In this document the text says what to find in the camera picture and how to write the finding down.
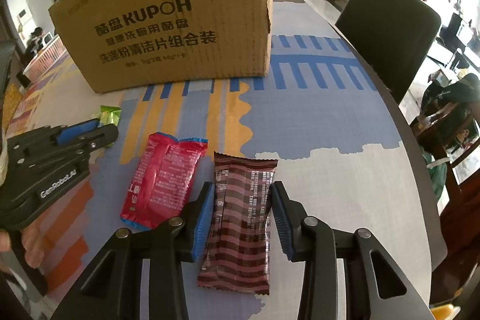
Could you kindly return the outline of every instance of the orange stripe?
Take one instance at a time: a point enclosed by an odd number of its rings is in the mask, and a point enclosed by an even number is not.
[[[75,274],[78,268],[82,266],[81,257],[87,251],[88,246],[82,236],[67,250],[58,265],[47,274],[46,281],[49,284],[49,292],[61,286]]]
[[[86,181],[72,197],[65,209],[58,215],[54,223],[44,234],[45,256],[54,248],[56,242],[65,234],[65,232],[74,223],[76,218],[85,209],[85,205],[93,197],[93,190],[90,181]]]
[[[128,125],[127,134],[121,151],[120,164],[127,164],[133,157],[135,157],[138,135],[142,128],[143,117],[145,116],[148,104],[150,103],[147,100],[143,101],[141,99],[142,98],[139,98],[137,107],[135,108]]]
[[[208,116],[206,137],[208,140],[207,156],[213,160],[214,151],[218,150],[218,129],[220,119],[220,103],[222,101],[222,90],[224,80],[215,80],[213,93],[208,100]]]
[[[240,99],[247,92],[249,85],[240,82],[240,91],[228,91],[225,102],[225,143],[223,153],[232,156],[244,156],[240,148],[253,136],[249,127],[240,123],[243,115],[247,114],[251,106]]]
[[[185,82],[177,82],[172,85],[170,97],[166,103],[165,114],[163,115],[163,122],[161,131],[169,135],[177,134],[178,119],[180,117],[180,110],[182,109],[182,92]]]
[[[164,99],[160,99],[163,85],[155,86],[155,93],[153,94],[152,106],[148,112],[147,119],[145,120],[145,126],[143,127],[142,137],[138,144],[137,155],[141,156],[147,145],[148,136],[157,131],[158,119],[162,112]]]

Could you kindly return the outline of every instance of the person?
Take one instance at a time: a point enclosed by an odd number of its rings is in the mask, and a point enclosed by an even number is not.
[[[459,191],[461,202],[448,202],[440,215],[447,257],[432,272],[431,304],[456,297],[480,263],[480,170],[460,183]]]
[[[42,36],[43,29],[41,27],[35,28],[30,34],[30,38],[27,40],[27,48],[25,49],[25,55],[23,56],[22,63],[26,67],[28,63],[32,61],[34,56],[42,49]]]
[[[480,56],[480,37],[477,28],[473,28],[473,36],[469,43],[467,44],[467,47],[472,50],[474,54],[477,56]]]
[[[420,112],[429,116],[443,108],[447,103],[459,103],[438,127],[440,139],[446,139],[471,114],[469,103],[474,102],[480,102],[480,80],[475,74],[466,74],[458,82],[447,87],[442,87],[437,80],[434,80],[423,93]],[[471,143],[477,136],[477,129],[474,122],[471,121],[445,147],[456,150]]]
[[[31,223],[22,232],[22,245],[25,248],[25,261],[36,269],[42,263],[44,253],[43,236],[40,232],[40,220]],[[11,250],[10,237],[7,232],[0,230],[0,253]]]

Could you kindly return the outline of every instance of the chair back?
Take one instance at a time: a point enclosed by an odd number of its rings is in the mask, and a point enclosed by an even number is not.
[[[349,0],[335,25],[400,103],[441,23],[421,0]]]

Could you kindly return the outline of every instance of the finger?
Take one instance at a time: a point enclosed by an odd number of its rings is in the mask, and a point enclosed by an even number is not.
[[[0,231],[0,252],[10,251],[10,236],[5,231]]]
[[[43,239],[38,238],[32,246],[32,249],[25,253],[27,264],[36,269],[42,263],[45,253],[43,251]]]
[[[41,236],[40,229],[38,224],[35,222],[31,223],[27,228],[22,232],[22,245],[25,248],[25,251],[30,251],[37,241],[37,238]]]

